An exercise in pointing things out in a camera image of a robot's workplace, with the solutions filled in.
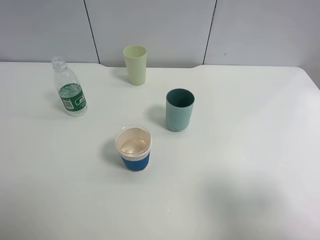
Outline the teal plastic cup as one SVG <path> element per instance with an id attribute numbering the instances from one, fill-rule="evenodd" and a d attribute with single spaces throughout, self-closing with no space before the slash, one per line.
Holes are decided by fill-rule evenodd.
<path id="1" fill-rule="evenodd" d="M 173 132 L 185 130 L 191 119 L 195 96 L 187 89 L 176 88 L 166 95 L 165 124 Z"/>

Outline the clear plastic water bottle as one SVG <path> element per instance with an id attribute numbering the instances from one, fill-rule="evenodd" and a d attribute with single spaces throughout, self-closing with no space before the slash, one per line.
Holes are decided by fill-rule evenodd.
<path id="1" fill-rule="evenodd" d="M 51 64 L 55 88 L 66 112 L 72 117 L 84 115 L 88 106 L 77 76 L 61 56 L 53 57 Z"/>

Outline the blue sleeved glass cup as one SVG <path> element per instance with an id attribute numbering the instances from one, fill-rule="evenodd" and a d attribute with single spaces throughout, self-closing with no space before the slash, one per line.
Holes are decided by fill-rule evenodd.
<path id="1" fill-rule="evenodd" d="M 152 147 L 150 132 L 141 125 L 122 127 L 114 139 L 124 165 L 133 172 L 143 171 L 149 164 Z"/>

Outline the pale green plastic cup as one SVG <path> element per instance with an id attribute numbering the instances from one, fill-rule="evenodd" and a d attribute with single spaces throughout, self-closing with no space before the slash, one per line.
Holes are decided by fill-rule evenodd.
<path id="1" fill-rule="evenodd" d="M 129 82 L 134 86 L 146 81 L 147 50 L 140 45 L 127 46 L 123 50 Z"/>

